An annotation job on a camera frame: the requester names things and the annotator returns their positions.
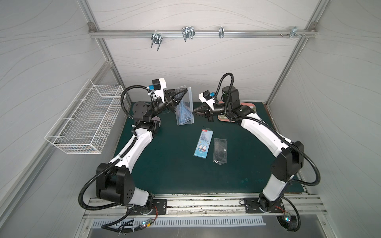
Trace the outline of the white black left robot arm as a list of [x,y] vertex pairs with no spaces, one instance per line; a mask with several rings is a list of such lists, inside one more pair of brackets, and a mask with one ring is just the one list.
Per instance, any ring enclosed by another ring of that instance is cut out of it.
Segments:
[[[132,89],[143,89],[150,96],[151,103],[135,102],[132,109],[126,109],[124,105],[125,96]],[[121,94],[121,107],[128,118],[134,120],[132,137],[123,149],[109,162],[101,163],[93,176],[80,190],[78,204],[88,211],[98,211],[115,206],[127,208],[126,214],[117,221],[103,225],[101,228],[126,234],[143,230],[155,222],[148,219],[135,228],[127,228],[126,225],[114,226],[125,220],[134,211],[141,215],[153,213],[158,216],[159,211],[155,206],[152,193],[136,187],[132,177],[132,170],[138,158],[153,140],[161,126],[159,114],[170,110],[174,112],[180,104],[188,89],[165,89],[162,86],[133,85],[126,88]],[[99,199],[109,201],[107,205],[91,206],[84,202],[84,194],[92,183],[96,183],[96,196]]]

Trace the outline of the clear ruler set pouch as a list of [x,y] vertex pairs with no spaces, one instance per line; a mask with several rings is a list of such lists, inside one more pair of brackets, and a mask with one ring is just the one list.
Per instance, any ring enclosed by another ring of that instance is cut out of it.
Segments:
[[176,107],[175,115],[178,126],[189,125],[194,123],[193,99],[191,87],[180,86],[177,89],[187,89],[187,93],[180,100],[179,105]]

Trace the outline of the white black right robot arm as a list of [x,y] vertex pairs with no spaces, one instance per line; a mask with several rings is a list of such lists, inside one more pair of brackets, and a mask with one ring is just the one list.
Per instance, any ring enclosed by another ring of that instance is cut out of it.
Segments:
[[[241,126],[262,142],[275,157],[271,164],[271,176],[259,195],[255,205],[263,213],[271,213],[277,203],[287,201],[295,215],[284,211],[277,217],[278,223],[289,232],[297,232],[301,228],[301,216],[296,206],[285,197],[287,188],[293,183],[306,186],[317,186],[321,181],[320,172],[312,159],[304,152],[300,141],[291,141],[268,125],[249,106],[242,105],[239,91],[234,87],[234,75],[225,73],[218,82],[214,92],[208,90],[199,94],[201,106],[193,110],[193,115],[213,122],[215,116],[224,115],[228,121]],[[296,179],[295,175],[308,162],[315,173],[312,182]]]

